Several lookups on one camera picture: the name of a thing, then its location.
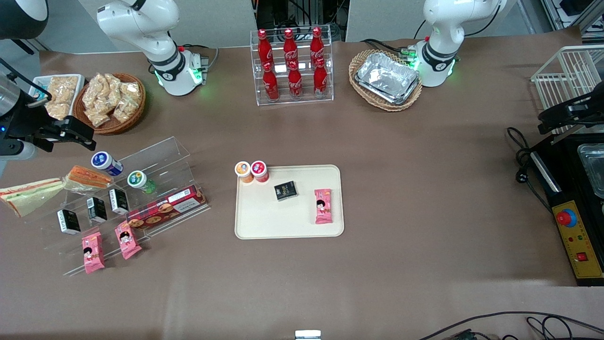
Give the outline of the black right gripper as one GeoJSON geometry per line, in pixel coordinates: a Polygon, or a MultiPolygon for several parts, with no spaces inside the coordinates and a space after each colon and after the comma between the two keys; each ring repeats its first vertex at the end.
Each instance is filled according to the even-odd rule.
{"type": "Polygon", "coordinates": [[[51,153],[55,144],[78,144],[91,150],[96,145],[94,129],[74,116],[58,121],[48,115],[44,105],[30,108],[30,97],[19,97],[7,112],[7,137],[29,138],[31,144],[51,153]]]}

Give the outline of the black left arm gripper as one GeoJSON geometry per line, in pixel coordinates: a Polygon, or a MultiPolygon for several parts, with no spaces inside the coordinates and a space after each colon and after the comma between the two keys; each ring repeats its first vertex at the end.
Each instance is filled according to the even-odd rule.
{"type": "Polygon", "coordinates": [[[603,110],[603,92],[591,91],[544,110],[538,116],[541,121],[538,131],[540,134],[547,134],[568,125],[601,125],[604,120],[603,110]]]}

